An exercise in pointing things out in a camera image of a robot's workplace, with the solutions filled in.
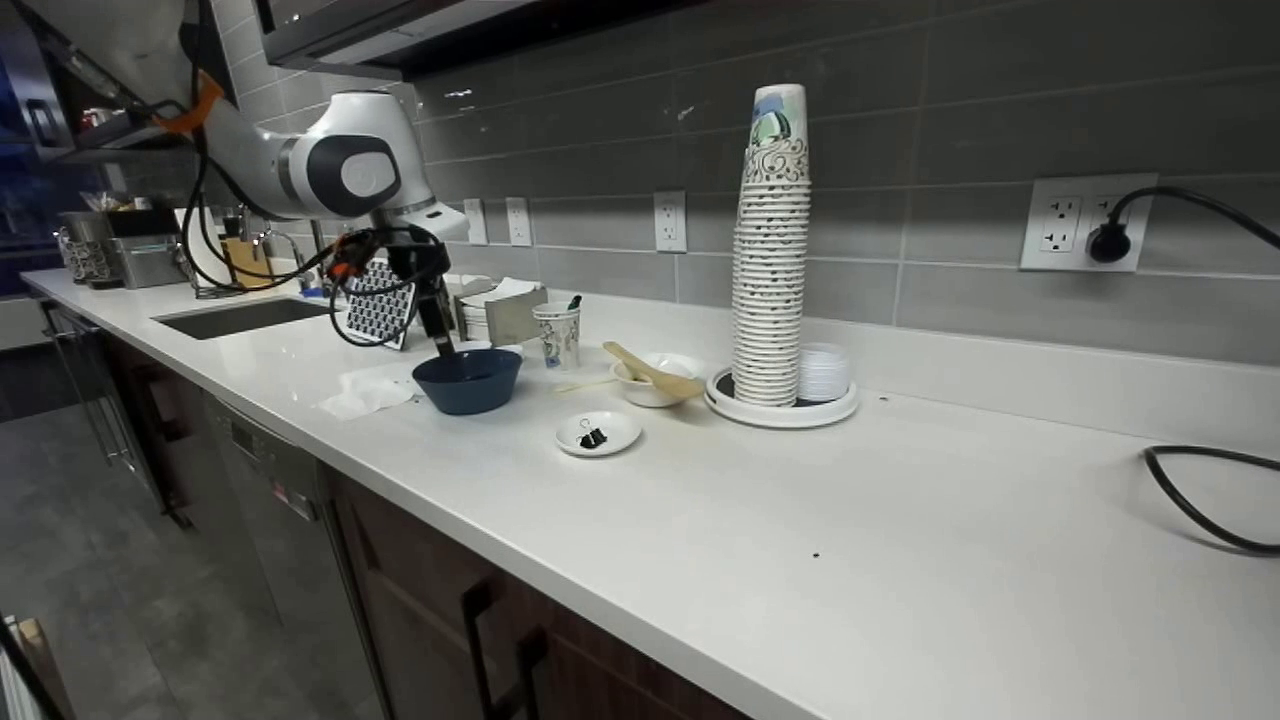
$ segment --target dark wood cabinet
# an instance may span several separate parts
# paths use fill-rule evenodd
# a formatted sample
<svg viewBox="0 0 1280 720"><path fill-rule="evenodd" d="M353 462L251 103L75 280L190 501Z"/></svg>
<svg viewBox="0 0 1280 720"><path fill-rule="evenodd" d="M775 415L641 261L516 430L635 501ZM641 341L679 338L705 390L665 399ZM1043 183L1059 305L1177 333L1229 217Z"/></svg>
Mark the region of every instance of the dark wood cabinet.
<svg viewBox="0 0 1280 720"><path fill-rule="evenodd" d="M361 484L342 516L400 720L735 720Z"/></svg>

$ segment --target small white plate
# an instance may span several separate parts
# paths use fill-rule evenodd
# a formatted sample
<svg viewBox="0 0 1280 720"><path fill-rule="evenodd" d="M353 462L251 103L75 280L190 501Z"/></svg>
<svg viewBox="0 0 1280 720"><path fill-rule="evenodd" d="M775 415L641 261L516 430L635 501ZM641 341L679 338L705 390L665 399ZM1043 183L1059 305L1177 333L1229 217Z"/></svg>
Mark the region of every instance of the small white plate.
<svg viewBox="0 0 1280 720"><path fill-rule="evenodd" d="M570 458L617 458L641 441L641 423L619 414L582 414L555 430L555 445Z"/></svg>

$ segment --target upper cabinet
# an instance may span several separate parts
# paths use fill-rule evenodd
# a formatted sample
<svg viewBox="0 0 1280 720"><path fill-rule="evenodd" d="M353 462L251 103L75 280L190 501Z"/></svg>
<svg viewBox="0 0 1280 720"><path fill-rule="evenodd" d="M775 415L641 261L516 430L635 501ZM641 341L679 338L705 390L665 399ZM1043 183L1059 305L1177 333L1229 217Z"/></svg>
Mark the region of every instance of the upper cabinet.
<svg viewBox="0 0 1280 720"><path fill-rule="evenodd" d="M699 0L259 0L272 65L423 75Z"/></svg>

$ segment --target sink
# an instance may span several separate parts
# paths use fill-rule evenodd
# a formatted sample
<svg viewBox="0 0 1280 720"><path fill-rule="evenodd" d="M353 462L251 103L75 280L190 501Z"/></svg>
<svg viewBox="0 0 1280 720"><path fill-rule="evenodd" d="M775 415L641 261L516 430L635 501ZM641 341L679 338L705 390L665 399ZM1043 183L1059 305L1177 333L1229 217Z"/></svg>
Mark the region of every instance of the sink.
<svg viewBox="0 0 1280 720"><path fill-rule="evenodd" d="M270 305L236 305L236 309L212 309L212 314L194 314L194 315L157 315L162 326L212 341L212 338L236 338L251 327L272 327L272 326L297 326L308 315L325 315L328 309L321 305L299 305L299 301L270 301Z"/></svg>

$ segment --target gray tile backsplash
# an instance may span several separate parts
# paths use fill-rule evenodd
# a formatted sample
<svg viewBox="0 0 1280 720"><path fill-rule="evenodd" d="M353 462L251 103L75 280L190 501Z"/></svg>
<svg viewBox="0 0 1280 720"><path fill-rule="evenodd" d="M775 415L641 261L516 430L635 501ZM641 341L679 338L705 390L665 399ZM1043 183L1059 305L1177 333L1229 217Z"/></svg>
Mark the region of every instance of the gray tile backsplash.
<svg viewBox="0 0 1280 720"><path fill-rule="evenodd" d="M266 128L367 85L266 70L251 0L215 12ZM1195 210L1155 202L1139 275L1018 272L1035 177L1155 173L1280 224L1278 29L1278 0L711 0L412 91L427 183L490 210L458 267L728 305L751 87L805 79L813 315L1280 364L1280 258ZM689 258L654 251L654 191L689 195Z"/></svg>

